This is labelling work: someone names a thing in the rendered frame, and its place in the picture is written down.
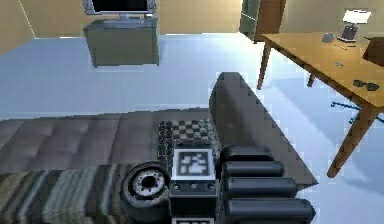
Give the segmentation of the striped grey green blanket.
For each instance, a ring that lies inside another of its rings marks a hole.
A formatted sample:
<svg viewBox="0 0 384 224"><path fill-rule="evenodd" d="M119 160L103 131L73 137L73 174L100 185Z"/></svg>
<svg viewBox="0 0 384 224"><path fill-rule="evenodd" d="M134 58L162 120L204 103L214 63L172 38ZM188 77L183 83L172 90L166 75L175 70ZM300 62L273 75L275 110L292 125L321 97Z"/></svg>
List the striped grey green blanket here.
<svg viewBox="0 0 384 224"><path fill-rule="evenodd" d="M124 224L120 183L131 166L0 175L0 224Z"/></svg>

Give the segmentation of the green and brown cupboard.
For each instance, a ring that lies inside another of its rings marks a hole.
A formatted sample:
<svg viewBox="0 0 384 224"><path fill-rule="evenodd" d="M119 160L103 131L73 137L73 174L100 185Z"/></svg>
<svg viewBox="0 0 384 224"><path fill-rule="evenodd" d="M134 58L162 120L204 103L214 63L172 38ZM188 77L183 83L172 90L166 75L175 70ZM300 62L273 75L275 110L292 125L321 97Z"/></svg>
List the green and brown cupboard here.
<svg viewBox="0 0 384 224"><path fill-rule="evenodd" d="M254 43L280 30L286 0L243 0L239 32Z"/></svg>

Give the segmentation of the black and white chessboard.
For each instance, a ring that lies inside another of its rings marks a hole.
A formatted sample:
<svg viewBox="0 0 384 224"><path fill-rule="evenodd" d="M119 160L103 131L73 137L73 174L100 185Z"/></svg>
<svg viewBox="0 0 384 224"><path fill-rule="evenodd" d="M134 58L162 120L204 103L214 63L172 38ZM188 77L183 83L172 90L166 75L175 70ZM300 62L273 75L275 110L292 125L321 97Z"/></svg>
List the black and white chessboard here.
<svg viewBox="0 0 384 224"><path fill-rule="evenodd" d="M221 145L210 119L162 120L158 124L157 133L157 158L160 161L166 161L173 147L180 143L207 144L213 148L214 156L219 157Z"/></svg>

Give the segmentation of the grey television set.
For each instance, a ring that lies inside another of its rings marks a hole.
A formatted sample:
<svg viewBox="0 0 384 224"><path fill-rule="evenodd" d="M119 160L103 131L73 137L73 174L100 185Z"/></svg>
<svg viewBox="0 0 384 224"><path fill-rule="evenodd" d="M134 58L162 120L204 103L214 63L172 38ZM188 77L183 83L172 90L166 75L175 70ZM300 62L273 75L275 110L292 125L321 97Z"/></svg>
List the grey television set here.
<svg viewBox="0 0 384 224"><path fill-rule="evenodd" d="M117 14L119 21L144 23L157 10L156 0L82 0L87 15Z"/></svg>

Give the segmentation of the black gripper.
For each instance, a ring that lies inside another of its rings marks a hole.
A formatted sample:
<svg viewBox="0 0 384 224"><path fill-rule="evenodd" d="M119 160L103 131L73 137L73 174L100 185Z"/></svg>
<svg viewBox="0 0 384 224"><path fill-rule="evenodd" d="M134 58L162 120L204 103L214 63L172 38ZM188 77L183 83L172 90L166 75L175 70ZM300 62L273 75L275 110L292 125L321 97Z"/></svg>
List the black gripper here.
<svg viewBox="0 0 384 224"><path fill-rule="evenodd" d="M121 207L133 223L162 223L169 217L170 176L164 163L133 166L120 185Z"/></svg>

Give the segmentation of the dark sunglasses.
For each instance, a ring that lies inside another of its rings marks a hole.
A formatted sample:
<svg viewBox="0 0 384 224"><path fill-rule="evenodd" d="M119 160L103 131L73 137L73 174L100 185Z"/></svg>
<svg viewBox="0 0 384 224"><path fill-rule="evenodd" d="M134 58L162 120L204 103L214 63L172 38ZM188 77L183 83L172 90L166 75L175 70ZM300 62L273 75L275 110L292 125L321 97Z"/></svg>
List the dark sunglasses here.
<svg viewBox="0 0 384 224"><path fill-rule="evenodd" d="M380 88L380 86L376 83L365 82L362 80L354 80L353 85L359 88L365 87L368 91L376 91Z"/></svg>

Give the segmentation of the olive green television stand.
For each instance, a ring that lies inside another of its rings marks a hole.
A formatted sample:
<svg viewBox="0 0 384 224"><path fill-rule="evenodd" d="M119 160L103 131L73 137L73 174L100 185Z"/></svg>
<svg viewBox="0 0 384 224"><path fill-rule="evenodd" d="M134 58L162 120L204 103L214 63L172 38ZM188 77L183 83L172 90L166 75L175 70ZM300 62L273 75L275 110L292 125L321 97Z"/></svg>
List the olive green television stand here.
<svg viewBox="0 0 384 224"><path fill-rule="evenodd" d="M160 62L156 18L95 20L83 32L94 67Z"/></svg>

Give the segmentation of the dark grey sofa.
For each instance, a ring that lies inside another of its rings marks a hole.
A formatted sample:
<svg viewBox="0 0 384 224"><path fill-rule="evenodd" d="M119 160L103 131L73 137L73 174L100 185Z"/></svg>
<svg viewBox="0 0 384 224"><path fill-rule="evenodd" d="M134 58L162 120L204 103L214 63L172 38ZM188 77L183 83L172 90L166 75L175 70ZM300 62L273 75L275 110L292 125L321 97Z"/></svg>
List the dark grey sofa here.
<svg viewBox="0 0 384 224"><path fill-rule="evenodd" d="M158 159L162 120L200 119L213 122L220 152L230 146L268 149L283 164L284 176L298 184L298 198L302 189L315 184L291 143L236 72L220 74L205 109L0 121L0 175L114 164L132 168Z"/></svg>

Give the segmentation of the wooden table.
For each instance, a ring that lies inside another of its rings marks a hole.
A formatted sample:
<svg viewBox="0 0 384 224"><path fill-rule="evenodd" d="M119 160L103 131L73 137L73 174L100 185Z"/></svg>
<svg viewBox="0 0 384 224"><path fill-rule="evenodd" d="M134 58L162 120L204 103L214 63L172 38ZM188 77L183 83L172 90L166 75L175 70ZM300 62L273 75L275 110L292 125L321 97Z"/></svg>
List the wooden table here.
<svg viewBox="0 0 384 224"><path fill-rule="evenodd" d="M323 43L322 37L316 32L265 34L257 87L262 87L270 52L276 50L310 73L309 84L318 79L360 107L328 169L327 176L333 178L374 119L384 113L384 67L363 59L366 49L363 44L349 48L337 40ZM365 87L355 87L354 80L376 83L380 88L368 91Z"/></svg>

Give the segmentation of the brown cardboard box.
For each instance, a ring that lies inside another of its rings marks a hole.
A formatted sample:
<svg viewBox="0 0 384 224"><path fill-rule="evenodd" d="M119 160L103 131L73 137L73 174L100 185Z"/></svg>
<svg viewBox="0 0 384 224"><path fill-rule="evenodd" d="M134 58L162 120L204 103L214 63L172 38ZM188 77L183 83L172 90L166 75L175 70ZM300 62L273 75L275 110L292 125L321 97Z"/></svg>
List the brown cardboard box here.
<svg viewBox="0 0 384 224"><path fill-rule="evenodd" d="M363 54L363 58L384 67L384 37L369 38L369 44Z"/></svg>

